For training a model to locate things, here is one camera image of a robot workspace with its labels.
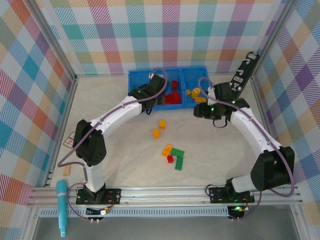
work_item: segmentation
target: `red lego brick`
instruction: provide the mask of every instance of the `red lego brick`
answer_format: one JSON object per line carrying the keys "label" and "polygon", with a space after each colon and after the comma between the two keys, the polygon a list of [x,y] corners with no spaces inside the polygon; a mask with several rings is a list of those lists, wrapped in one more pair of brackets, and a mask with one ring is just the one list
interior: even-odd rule
{"label": "red lego brick", "polygon": [[179,96],[179,93],[177,91],[173,91],[172,92],[172,96],[173,96],[173,99],[176,100],[176,101],[180,101],[180,96]]}
{"label": "red lego brick", "polygon": [[171,93],[165,95],[164,98],[164,104],[172,104],[172,101],[174,100],[174,97]]}
{"label": "red lego brick", "polygon": [[174,157],[172,155],[167,156],[166,159],[168,159],[168,163],[170,164],[174,162]]}
{"label": "red lego brick", "polygon": [[172,81],[172,89],[173,89],[173,90],[176,90],[177,87],[178,87],[178,81],[173,80],[173,81]]}

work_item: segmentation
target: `black mounting plate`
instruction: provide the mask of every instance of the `black mounting plate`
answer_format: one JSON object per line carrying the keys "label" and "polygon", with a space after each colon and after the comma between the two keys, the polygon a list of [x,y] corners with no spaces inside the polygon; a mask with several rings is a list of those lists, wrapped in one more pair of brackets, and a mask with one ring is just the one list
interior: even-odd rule
{"label": "black mounting plate", "polygon": [[110,198],[105,198],[106,196],[111,196],[114,200],[114,205],[120,204],[121,199],[121,189],[120,188],[106,188],[104,193],[104,198],[99,203],[95,203],[88,198],[86,190],[80,188],[77,192],[77,198],[75,201],[76,205],[111,205]]}
{"label": "black mounting plate", "polygon": [[209,195],[210,195],[210,203],[212,204],[246,204],[247,200],[244,196],[247,197],[248,203],[254,203],[255,197],[250,196],[250,191],[245,191],[241,197],[230,200],[227,195],[227,191],[224,187],[210,187],[209,188]]}

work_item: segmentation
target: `small card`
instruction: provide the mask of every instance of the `small card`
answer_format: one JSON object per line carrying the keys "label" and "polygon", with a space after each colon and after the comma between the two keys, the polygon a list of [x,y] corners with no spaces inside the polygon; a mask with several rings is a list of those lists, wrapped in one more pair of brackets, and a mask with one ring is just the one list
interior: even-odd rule
{"label": "small card", "polygon": [[75,132],[73,131],[70,136],[64,141],[63,145],[72,149],[72,145],[74,144]]}

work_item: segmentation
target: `lego brick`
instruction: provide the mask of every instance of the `lego brick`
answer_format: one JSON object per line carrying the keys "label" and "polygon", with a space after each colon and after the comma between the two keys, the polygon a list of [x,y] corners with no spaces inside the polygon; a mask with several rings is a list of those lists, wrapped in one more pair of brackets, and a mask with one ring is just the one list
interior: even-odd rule
{"label": "lego brick", "polygon": [[174,162],[174,157],[172,155],[167,156],[166,159],[168,159],[169,164],[172,164]]}
{"label": "lego brick", "polygon": [[172,81],[172,86],[171,86],[171,87],[172,87],[172,89],[173,89],[173,90],[176,90],[176,89],[178,88],[178,81],[173,80],[173,81]]}
{"label": "lego brick", "polygon": [[194,101],[195,101],[196,103],[205,103],[205,102],[207,101],[207,99],[206,99],[205,97],[196,96],[196,97],[194,98]]}
{"label": "lego brick", "polygon": [[160,138],[160,132],[159,132],[159,129],[158,129],[158,128],[153,129],[153,130],[152,130],[152,134],[153,134],[153,137],[154,137],[155,139]]}
{"label": "lego brick", "polygon": [[160,120],[159,121],[159,128],[165,129],[166,128],[166,120]]}
{"label": "lego brick", "polygon": [[165,95],[164,104],[172,104],[173,100],[174,100],[174,97],[173,97],[172,93],[169,93],[169,94]]}
{"label": "lego brick", "polygon": [[196,87],[192,90],[191,92],[191,97],[194,99],[196,97],[199,97],[201,91],[200,91],[200,88]]}
{"label": "lego brick", "polygon": [[172,92],[172,96],[174,100],[179,100],[180,101],[180,96],[179,93],[177,91],[173,91]]}
{"label": "lego brick", "polygon": [[183,158],[184,155],[185,155],[185,151],[182,151],[182,150],[177,149],[177,148],[172,148],[171,155]]}
{"label": "lego brick", "polygon": [[167,145],[165,146],[163,152],[162,152],[162,155],[165,156],[165,157],[168,157],[169,154],[170,154],[170,152],[171,152],[171,150],[172,150],[172,148],[173,148],[173,147],[172,147],[171,145],[167,144]]}
{"label": "lego brick", "polygon": [[175,162],[175,170],[181,171],[182,170],[182,164],[184,162],[184,158],[182,156],[178,156],[176,158],[176,162]]}

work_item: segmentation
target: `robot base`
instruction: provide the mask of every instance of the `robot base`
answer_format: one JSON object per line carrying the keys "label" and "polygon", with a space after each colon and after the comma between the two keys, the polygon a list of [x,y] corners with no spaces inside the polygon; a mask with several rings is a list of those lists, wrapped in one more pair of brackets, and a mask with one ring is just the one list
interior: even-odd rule
{"label": "robot base", "polygon": [[76,205],[119,205],[121,199],[121,189],[120,188],[106,188],[104,186],[102,196],[91,192],[86,186],[83,186],[77,191]]}
{"label": "robot base", "polygon": [[247,202],[255,202],[255,197],[253,195],[250,196],[249,191],[239,193],[238,196],[235,196],[233,199],[230,199],[225,187],[210,187],[209,194],[210,203],[212,204],[246,204]]}

